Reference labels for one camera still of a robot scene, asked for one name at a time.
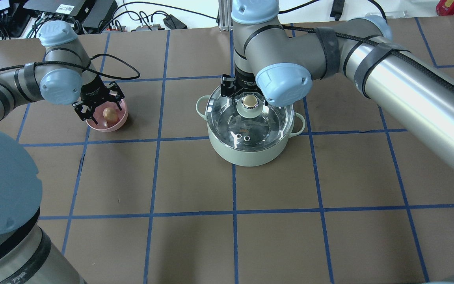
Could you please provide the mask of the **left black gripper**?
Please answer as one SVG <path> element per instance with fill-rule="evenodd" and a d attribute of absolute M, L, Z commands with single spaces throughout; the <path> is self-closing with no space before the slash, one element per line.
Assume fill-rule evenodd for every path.
<path fill-rule="evenodd" d="M 82 86 L 80 101 L 72 106 L 80 119 L 88 119 L 89 127 L 97 127 L 97 121 L 93 116 L 95 109 L 106 102 L 111 102 L 111 107 L 115 111 L 122 112 L 124 98 L 125 95 L 115 81 L 106 86 L 100 77 L 95 77 L 92 82 Z"/>

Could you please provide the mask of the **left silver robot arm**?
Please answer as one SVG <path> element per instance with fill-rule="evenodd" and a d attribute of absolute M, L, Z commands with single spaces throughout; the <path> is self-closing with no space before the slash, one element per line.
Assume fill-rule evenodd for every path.
<path fill-rule="evenodd" d="M 0 69 L 0 121 L 26 103 L 72 105 L 78 117 L 119 128 L 128 114 L 115 82 L 106 86 L 65 21 L 38 34 L 45 60 Z M 29 153 L 0 131 L 0 284 L 84 284 L 85 279 L 38 225 L 43 184 Z"/>

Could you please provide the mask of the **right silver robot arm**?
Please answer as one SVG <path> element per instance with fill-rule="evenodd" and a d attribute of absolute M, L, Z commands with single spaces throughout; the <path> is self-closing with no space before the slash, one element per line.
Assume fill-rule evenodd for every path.
<path fill-rule="evenodd" d="M 384 18 L 355 18 L 289 38 L 277 0 L 234 0 L 235 65 L 268 104 L 288 106 L 342 73 L 454 169 L 454 79 L 392 41 Z"/>

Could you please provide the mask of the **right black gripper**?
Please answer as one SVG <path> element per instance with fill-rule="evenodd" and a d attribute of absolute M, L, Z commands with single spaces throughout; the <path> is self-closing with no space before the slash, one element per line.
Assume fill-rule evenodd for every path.
<path fill-rule="evenodd" d="M 234 68 L 234 76 L 222 75 L 220 95 L 222 97 L 228 97 L 231 104 L 234 104 L 244 95 L 256 95 L 263 104 L 268 104 L 262 91 L 256 84 L 254 74 L 242 71 L 238 67 Z"/>

